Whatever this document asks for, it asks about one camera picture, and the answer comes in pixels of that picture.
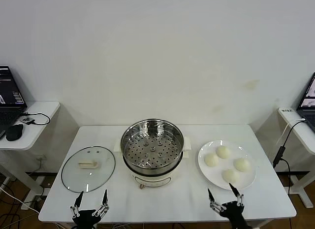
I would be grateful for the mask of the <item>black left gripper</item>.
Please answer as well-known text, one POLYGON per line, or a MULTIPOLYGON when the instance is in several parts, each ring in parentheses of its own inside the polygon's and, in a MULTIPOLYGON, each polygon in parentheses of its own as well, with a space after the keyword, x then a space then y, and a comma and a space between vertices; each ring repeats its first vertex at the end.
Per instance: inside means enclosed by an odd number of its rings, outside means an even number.
POLYGON ((107 190, 104 192, 101 206, 95 210, 79 210, 82 202, 84 191, 76 198, 73 206, 70 206, 72 218, 77 226, 93 226, 100 222, 100 218, 104 217, 109 210, 107 190))

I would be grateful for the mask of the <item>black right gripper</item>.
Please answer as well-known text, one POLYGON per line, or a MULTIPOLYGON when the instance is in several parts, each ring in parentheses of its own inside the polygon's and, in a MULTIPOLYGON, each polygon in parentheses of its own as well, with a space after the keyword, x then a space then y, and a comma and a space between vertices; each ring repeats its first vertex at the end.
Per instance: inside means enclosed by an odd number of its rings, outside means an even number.
POLYGON ((244 195, 240 194, 237 188, 231 183, 229 183, 229 186, 231 187, 234 195, 237 197, 237 201, 231 201, 221 205, 215 201, 210 189, 207 189, 210 208, 216 213, 220 213, 220 216, 227 218, 230 221, 232 229, 251 229, 251 226, 248 225, 242 215, 244 210, 244 195))

